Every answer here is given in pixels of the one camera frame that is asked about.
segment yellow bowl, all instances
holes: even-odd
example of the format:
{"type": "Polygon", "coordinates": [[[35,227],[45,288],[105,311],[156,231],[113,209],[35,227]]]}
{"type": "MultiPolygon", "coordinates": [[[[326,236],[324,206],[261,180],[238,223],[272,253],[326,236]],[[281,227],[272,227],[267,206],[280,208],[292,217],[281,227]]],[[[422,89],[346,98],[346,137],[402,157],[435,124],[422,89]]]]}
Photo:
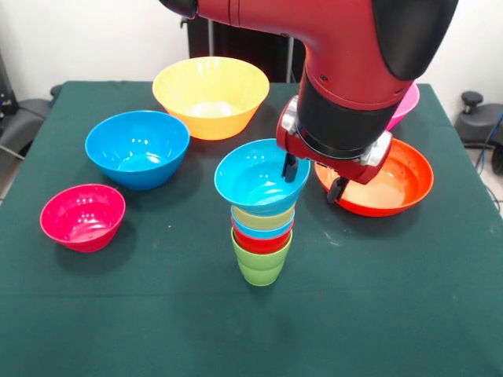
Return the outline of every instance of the yellow bowl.
{"type": "Polygon", "coordinates": [[[180,61],[158,74],[154,97],[193,137],[221,140],[240,133],[269,93],[256,66],[229,57],[180,61]]]}

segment bowl rim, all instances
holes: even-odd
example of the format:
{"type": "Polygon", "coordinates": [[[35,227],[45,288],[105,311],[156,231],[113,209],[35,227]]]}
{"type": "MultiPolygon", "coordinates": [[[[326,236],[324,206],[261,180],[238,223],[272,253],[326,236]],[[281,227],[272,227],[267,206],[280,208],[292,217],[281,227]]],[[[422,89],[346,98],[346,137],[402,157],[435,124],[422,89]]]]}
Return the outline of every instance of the bowl rim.
{"type": "MultiPolygon", "coordinates": [[[[275,205],[277,205],[278,203],[283,203],[285,198],[282,198],[282,199],[279,199],[277,202],[273,202],[273,203],[262,203],[262,204],[250,204],[250,203],[241,203],[241,202],[237,202],[235,200],[231,200],[228,196],[225,196],[223,195],[222,191],[220,190],[220,188],[218,187],[217,185],[217,177],[218,177],[218,170],[220,169],[220,166],[223,164],[223,162],[227,159],[227,157],[229,157],[232,153],[235,153],[235,151],[238,151],[239,149],[242,149],[242,148],[245,148],[245,147],[249,147],[250,145],[252,144],[259,144],[259,143],[263,143],[264,141],[274,141],[276,142],[276,139],[275,138],[268,138],[268,139],[258,139],[258,140],[255,140],[255,141],[250,141],[249,143],[246,143],[246,144],[243,144],[243,145],[240,145],[239,147],[233,149],[232,151],[230,151],[229,153],[227,153],[223,159],[220,161],[220,163],[218,163],[216,169],[215,169],[215,174],[213,176],[213,183],[215,185],[215,188],[218,192],[218,194],[223,198],[225,199],[227,202],[233,204],[234,206],[236,207],[241,207],[241,209],[245,208],[245,207],[252,207],[252,208],[258,208],[258,209],[263,209],[263,208],[267,208],[267,207],[273,207],[275,205]]],[[[299,187],[296,188],[294,191],[291,192],[290,196],[296,194],[299,190],[302,189],[302,187],[304,187],[304,185],[306,184],[307,182],[307,179],[309,178],[310,176],[310,172],[311,172],[311,161],[309,159],[301,159],[301,160],[306,160],[307,161],[307,172],[306,172],[306,177],[303,178],[302,182],[299,184],[299,187]]]]}
{"type": "Polygon", "coordinates": [[[173,161],[175,161],[178,157],[182,156],[187,151],[187,148],[189,147],[189,144],[190,144],[190,131],[189,131],[189,128],[180,119],[178,119],[177,117],[172,116],[170,114],[167,114],[166,112],[158,112],[158,111],[155,111],[155,110],[134,110],[132,112],[121,112],[119,114],[112,115],[112,116],[108,117],[107,119],[104,119],[101,122],[99,122],[87,134],[86,141],[84,142],[84,149],[86,150],[87,157],[95,165],[97,165],[97,166],[99,166],[99,167],[101,167],[103,169],[107,169],[107,170],[111,170],[111,171],[119,171],[121,173],[140,173],[140,172],[146,172],[146,171],[151,171],[151,170],[155,170],[155,169],[160,169],[161,167],[165,167],[168,163],[172,163],[173,161]],[[98,161],[96,161],[96,159],[89,153],[89,149],[88,149],[88,144],[89,144],[89,139],[91,137],[91,134],[97,132],[98,127],[102,126],[104,123],[106,123],[106,122],[108,122],[110,120],[113,120],[114,118],[119,118],[119,117],[124,116],[124,115],[131,115],[131,114],[138,114],[138,113],[149,114],[149,115],[151,115],[151,114],[157,114],[157,115],[161,114],[162,116],[167,116],[170,119],[174,119],[174,120],[178,121],[178,123],[180,123],[183,126],[183,129],[186,131],[186,135],[187,135],[187,141],[186,141],[185,145],[183,146],[182,150],[175,157],[170,158],[168,161],[166,161],[164,163],[161,163],[161,164],[159,164],[156,167],[150,167],[150,168],[144,169],[144,170],[117,170],[116,168],[107,167],[107,166],[103,165],[102,163],[99,163],[98,161]]]}
{"type": "Polygon", "coordinates": [[[261,96],[261,100],[257,104],[253,104],[252,106],[246,107],[244,110],[242,110],[240,112],[237,112],[235,114],[229,115],[229,116],[194,116],[194,115],[191,115],[191,114],[187,114],[186,112],[181,112],[178,109],[171,109],[170,111],[172,111],[172,112],[176,112],[176,113],[178,113],[180,115],[183,115],[183,116],[189,116],[190,118],[194,118],[194,119],[230,118],[230,117],[233,117],[233,116],[242,115],[244,113],[247,113],[247,112],[253,110],[254,108],[257,108],[258,106],[260,106],[260,104],[262,102],[264,102],[264,100],[266,99],[267,95],[270,92],[270,81],[267,78],[267,75],[262,71],[262,69],[260,69],[259,67],[255,66],[254,64],[251,64],[251,63],[248,63],[247,61],[244,61],[244,60],[241,60],[241,59],[236,59],[236,58],[233,58],[233,57],[219,57],[219,56],[216,56],[216,57],[192,57],[190,59],[184,59],[184,60],[177,61],[176,63],[173,63],[173,64],[169,65],[168,67],[165,67],[161,72],[159,72],[156,75],[156,77],[152,81],[152,94],[153,94],[154,98],[156,98],[156,101],[159,102],[162,106],[164,106],[164,103],[159,99],[160,96],[158,96],[158,93],[156,93],[156,85],[160,81],[161,75],[163,75],[164,72],[169,71],[170,69],[173,69],[174,67],[177,67],[179,65],[186,64],[188,61],[191,61],[191,60],[202,60],[202,61],[204,61],[204,60],[234,60],[236,62],[239,62],[240,64],[244,64],[244,65],[247,65],[249,67],[252,67],[255,70],[257,70],[258,72],[260,72],[261,76],[264,79],[264,82],[267,83],[267,89],[264,90],[264,94],[261,96]]]}
{"type": "Polygon", "coordinates": [[[393,119],[406,116],[417,106],[417,104],[419,104],[419,100],[421,97],[421,91],[419,90],[419,86],[417,86],[416,82],[413,82],[413,84],[407,90],[405,96],[407,95],[409,90],[413,90],[413,92],[416,94],[415,101],[410,106],[407,106],[406,109],[403,110],[402,112],[396,112],[395,114],[393,114],[393,116],[392,116],[393,119]]]}
{"type": "MultiPolygon", "coordinates": [[[[371,209],[371,210],[379,210],[379,211],[396,210],[397,212],[401,212],[403,210],[406,210],[408,208],[411,208],[411,207],[415,206],[416,204],[418,204],[421,200],[423,200],[430,193],[431,189],[433,188],[433,184],[435,182],[435,172],[433,171],[433,168],[431,167],[431,164],[428,161],[428,159],[426,157],[424,157],[412,145],[409,145],[409,144],[405,143],[404,141],[401,141],[401,140],[397,139],[396,137],[393,137],[393,142],[396,142],[398,145],[401,145],[403,148],[409,149],[411,152],[413,152],[414,154],[416,154],[425,163],[426,167],[428,167],[428,175],[431,177],[431,180],[429,182],[428,187],[416,199],[414,199],[414,200],[412,200],[410,202],[407,202],[407,203],[403,203],[403,204],[401,204],[400,206],[397,206],[397,207],[385,207],[385,208],[382,208],[382,207],[363,206],[363,205],[361,205],[359,203],[355,203],[355,202],[352,202],[352,201],[344,199],[344,198],[341,198],[341,200],[340,200],[341,207],[343,207],[342,204],[349,203],[351,206],[358,206],[360,208],[368,208],[368,209],[371,209]]],[[[320,165],[319,163],[316,163],[315,167],[314,167],[314,172],[316,174],[316,178],[320,181],[320,183],[323,186],[323,188],[325,190],[327,190],[329,188],[327,188],[327,186],[325,186],[325,183],[323,182],[323,180],[320,179],[320,176],[318,174],[318,169],[319,169],[318,166],[319,166],[319,168],[325,168],[325,169],[326,169],[326,167],[320,165]]]]}
{"type": "Polygon", "coordinates": [[[244,251],[244,252],[246,252],[248,254],[256,255],[256,256],[258,256],[260,258],[262,258],[262,257],[272,257],[272,256],[274,256],[276,254],[279,254],[282,251],[284,251],[285,248],[290,247],[292,245],[292,240],[293,240],[293,229],[291,229],[288,234],[289,234],[288,242],[281,249],[275,251],[274,253],[259,254],[259,253],[253,253],[253,252],[248,251],[245,248],[241,247],[240,244],[236,241],[236,238],[235,238],[235,235],[234,235],[234,227],[232,227],[232,226],[230,227],[230,237],[231,237],[231,239],[233,241],[233,245],[239,247],[242,251],[244,251]]]}
{"type": "Polygon", "coordinates": [[[124,196],[118,191],[116,190],[115,188],[111,187],[111,186],[108,186],[108,185],[103,185],[101,183],[86,183],[86,184],[83,184],[83,185],[77,185],[77,186],[72,186],[72,187],[68,187],[66,188],[65,190],[63,191],[59,191],[56,195],[54,195],[53,197],[51,197],[49,200],[47,200],[47,203],[44,205],[44,207],[42,208],[42,211],[40,212],[40,216],[39,216],[39,224],[40,224],[40,228],[42,228],[42,231],[46,234],[46,236],[48,236],[51,240],[53,241],[56,241],[58,243],[70,243],[72,245],[78,245],[78,244],[83,244],[83,243],[88,243],[88,242],[91,242],[91,241],[94,241],[94,240],[97,240],[98,238],[101,238],[103,237],[104,235],[108,234],[112,229],[114,229],[118,224],[120,224],[122,222],[122,220],[124,219],[124,215],[126,213],[126,200],[124,199],[124,196]],[[93,238],[91,240],[81,240],[81,241],[69,241],[69,240],[64,240],[64,239],[61,239],[61,238],[57,238],[51,234],[49,234],[49,232],[47,232],[47,229],[44,227],[43,223],[42,223],[42,217],[44,215],[44,213],[46,212],[46,209],[47,207],[49,206],[49,204],[51,204],[58,196],[64,194],[65,192],[68,192],[68,191],[72,191],[72,190],[75,190],[75,189],[80,189],[82,187],[104,187],[106,189],[109,189],[111,190],[112,192],[114,192],[114,194],[117,194],[119,195],[119,198],[120,198],[120,201],[123,205],[123,209],[122,209],[122,213],[120,214],[120,216],[117,218],[117,221],[114,222],[114,224],[110,227],[110,230],[108,232],[106,232],[105,234],[102,234],[101,236],[97,237],[97,238],[93,238]]]}

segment pink bowl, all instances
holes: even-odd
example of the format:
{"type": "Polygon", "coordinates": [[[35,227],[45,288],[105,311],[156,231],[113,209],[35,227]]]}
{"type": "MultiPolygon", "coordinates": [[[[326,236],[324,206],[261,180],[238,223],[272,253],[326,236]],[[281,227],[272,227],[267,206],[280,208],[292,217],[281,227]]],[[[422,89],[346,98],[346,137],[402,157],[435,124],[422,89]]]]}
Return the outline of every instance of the pink bowl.
{"type": "Polygon", "coordinates": [[[391,130],[395,127],[398,122],[406,117],[419,103],[420,92],[417,84],[414,83],[410,86],[409,90],[407,90],[406,95],[403,97],[402,102],[396,109],[393,117],[390,122],[386,126],[386,131],[391,130]]]}
{"type": "Polygon", "coordinates": [[[80,185],[53,197],[42,209],[40,226],[52,240],[74,251],[92,253],[116,234],[126,201],[105,185],[80,185]]]}

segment stack of cups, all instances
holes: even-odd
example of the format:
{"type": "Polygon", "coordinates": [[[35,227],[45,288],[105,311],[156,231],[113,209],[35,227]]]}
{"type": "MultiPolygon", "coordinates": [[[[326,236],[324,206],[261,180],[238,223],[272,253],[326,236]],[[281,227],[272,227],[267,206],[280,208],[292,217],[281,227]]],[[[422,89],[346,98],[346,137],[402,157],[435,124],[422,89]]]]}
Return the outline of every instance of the stack of cups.
{"type": "Polygon", "coordinates": [[[296,201],[310,172],[300,159],[288,182],[281,176],[285,151],[275,139],[257,140],[229,153],[215,171],[215,187],[231,204],[230,237],[243,277],[251,285],[272,284],[292,244],[296,201]]]}
{"type": "Polygon", "coordinates": [[[273,216],[257,216],[231,207],[237,264],[251,285],[270,285],[279,276],[292,244],[295,212],[295,204],[273,216]]]}

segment red cup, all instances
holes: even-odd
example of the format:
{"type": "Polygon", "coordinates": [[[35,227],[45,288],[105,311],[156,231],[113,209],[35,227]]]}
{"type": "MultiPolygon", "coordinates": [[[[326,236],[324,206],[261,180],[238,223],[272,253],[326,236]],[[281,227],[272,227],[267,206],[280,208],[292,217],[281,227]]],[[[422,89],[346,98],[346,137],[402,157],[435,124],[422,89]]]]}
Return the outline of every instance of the red cup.
{"type": "Polygon", "coordinates": [[[270,238],[268,240],[259,240],[257,238],[247,236],[246,234],[240,232],[239,229],[234,228],[234,220],[232,219],[231,221],[233,223],[233,234],[236,243],[243,247],[246,251],[253,254],[274,253],[283,248],[292,236],[293,222],[290,228],[288,228],[288,230],[280,236],[270,238]]]}

